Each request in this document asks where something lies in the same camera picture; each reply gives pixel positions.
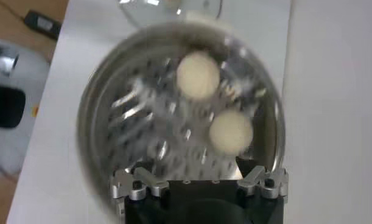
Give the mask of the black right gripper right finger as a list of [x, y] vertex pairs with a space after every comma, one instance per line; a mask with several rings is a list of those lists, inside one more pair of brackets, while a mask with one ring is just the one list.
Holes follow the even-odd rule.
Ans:
[[289, 174], [285, 168], [267, 172], [264, 166], [255, 166], [243, 179], [237, 180], [238, 187], [246, 196], [252, 196], [259, 190], [266, 199], [287, 198]]

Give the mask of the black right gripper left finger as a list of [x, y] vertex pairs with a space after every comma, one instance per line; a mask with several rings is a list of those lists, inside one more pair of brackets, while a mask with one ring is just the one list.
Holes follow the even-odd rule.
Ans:
[[143, 167], [137, 167], [133, 174], [117, 170], [111, 177], [111, 197], [128, 197], [130, 200], [143, 200], [147, 192], [160, 198], [169, 190], [169, 182], [161, 180]]

